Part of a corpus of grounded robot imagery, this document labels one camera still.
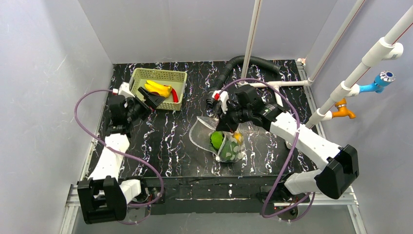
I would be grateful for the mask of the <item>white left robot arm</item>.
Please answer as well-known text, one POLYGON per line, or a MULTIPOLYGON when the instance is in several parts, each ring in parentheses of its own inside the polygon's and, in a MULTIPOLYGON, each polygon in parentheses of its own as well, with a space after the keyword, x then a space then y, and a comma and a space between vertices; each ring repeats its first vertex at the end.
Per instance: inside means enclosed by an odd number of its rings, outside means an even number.
POLYGON ((126 153, 130 146, 134 121, 145 120, 165 100, 165 97, 144 88, 139 88, 138 91, 143 95, 143 100, 132 94, 128 87, 109 90, 110 124, 104 139, 90 132, 80 122, 77 109, 74 110, 77 124, 104 146, 93 172, 77 185, 80 207, 86 224, 124 220, 129 207, 150 208, 164 194, 164 181, 160 173, 145 160, 126 153), (139 197, 143 191, 143 179, 119 177, 121 163, 125 157, 141 162, 156 174, 160 180, 160 192, 156 197, 148 196, 143 203, 133 203, 133 199, 139 197))

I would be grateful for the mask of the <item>clear zip top bag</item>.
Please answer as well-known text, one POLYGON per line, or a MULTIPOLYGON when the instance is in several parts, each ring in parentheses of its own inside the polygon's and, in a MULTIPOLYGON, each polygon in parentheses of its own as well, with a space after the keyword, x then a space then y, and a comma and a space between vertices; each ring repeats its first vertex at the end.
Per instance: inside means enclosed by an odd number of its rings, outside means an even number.
POLYGON ((198 148, 210 152, 217 162, 235 163, 246 157, 244 136, 240 131, 234 133, 217 131, 218 119, 198 116, 189 132, 190 141, 198 148))

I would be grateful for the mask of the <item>red fake chili pepper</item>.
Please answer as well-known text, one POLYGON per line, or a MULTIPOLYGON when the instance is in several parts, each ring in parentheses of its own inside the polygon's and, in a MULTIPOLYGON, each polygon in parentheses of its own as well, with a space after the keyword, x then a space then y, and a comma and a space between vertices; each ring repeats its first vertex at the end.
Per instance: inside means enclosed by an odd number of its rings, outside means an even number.
POLYGON ((174 102, 174 103, 178 103, 178 102, 179 102, 179 98, 178 98, 178 95, 177 95, 175 89, 173 89, 173 88, 171 89, 171 94, 172 94, 173 102, 174 102))

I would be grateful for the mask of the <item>yellow fake banana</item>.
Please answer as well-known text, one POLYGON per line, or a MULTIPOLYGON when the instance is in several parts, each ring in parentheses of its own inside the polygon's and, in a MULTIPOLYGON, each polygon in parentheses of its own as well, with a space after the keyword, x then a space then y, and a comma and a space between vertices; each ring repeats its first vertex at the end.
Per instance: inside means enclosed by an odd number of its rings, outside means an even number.
POLYGON ((146 80, 144 87, 149 92, 159 94, 165 98, 168 98, 171 95, 172 87, 170 85, 163 85, 152 80, 146 80))

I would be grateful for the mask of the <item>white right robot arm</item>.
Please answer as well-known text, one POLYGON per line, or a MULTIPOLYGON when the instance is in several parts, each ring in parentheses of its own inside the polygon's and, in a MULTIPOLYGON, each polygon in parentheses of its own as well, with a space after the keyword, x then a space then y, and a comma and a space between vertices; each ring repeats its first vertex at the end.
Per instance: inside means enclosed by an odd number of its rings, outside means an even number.
POLYGON ((217 90, 213 98, 221 105, 218 112, 218 131, 235 132, 240 123, 252 122, 266 131, 283 138, 311 159, 317 169, 294 173, 282 180, 283 195, 320 192, 332 199, 341 195, 359 176, 357 150, 341 147, 314 133, 296 121, 275 102, 263 102, 256 89, 243 85, 235 90, 232 101, 226 91, 217 90))

